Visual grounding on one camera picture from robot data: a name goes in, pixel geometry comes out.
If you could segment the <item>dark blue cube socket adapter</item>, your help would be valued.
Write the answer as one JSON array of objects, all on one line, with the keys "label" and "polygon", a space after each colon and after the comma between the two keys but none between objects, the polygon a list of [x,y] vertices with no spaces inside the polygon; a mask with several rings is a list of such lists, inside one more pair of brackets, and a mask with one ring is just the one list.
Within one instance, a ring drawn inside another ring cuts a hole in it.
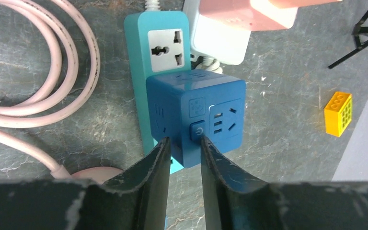
[{"label": "dark blue cube socket adapter", "polygon": [[168,137],[172,157],[185,168],[200,163],[201,138],[221,153],[242,144],[246,82],[201,69],[146,80],[151,133]]}]

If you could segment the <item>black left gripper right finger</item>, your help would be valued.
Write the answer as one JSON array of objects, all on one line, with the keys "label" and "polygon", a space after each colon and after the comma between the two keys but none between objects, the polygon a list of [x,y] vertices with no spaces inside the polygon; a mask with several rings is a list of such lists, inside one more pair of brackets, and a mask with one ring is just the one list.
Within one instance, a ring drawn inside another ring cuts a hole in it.
[{"label": "black left gripper right finger", "polygon": [[368,182],[268,183],[200,143],[208,230],[368,230]]}]

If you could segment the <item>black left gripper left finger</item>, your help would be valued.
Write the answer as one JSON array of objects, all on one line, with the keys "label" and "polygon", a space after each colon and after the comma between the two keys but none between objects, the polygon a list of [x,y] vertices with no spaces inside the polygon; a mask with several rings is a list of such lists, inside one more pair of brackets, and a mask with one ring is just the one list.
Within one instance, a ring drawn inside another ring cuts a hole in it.
[{"label": "black left gripper left finger", "polygon": [[92,180],[0,180],[0,230],[162,230],[171,165],[163,138],[100,185]]}]

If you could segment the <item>round pink socket hub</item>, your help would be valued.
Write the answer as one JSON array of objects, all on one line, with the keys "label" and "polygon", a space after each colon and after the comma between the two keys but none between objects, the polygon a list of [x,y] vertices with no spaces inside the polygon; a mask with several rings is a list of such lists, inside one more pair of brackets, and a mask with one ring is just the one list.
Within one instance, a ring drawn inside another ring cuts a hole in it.
[{"label": "round pink socket hub", "polygon": [[123,170],[118,168],[101,166],[81,170],[71,176],[74,179],[91,179],[98,184],[104,184],[122,172]]}]

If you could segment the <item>teal power strip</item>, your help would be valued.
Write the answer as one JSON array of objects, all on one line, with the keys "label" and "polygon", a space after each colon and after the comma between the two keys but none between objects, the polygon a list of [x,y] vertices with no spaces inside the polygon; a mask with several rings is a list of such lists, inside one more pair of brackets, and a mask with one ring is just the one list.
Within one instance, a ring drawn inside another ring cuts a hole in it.
[{"label": "teal power strip", "polygon": [[144,11],[124,19],[124,32],[144,155],[151,135],[146,79],[191,69],[189,21],[182,11]]}]

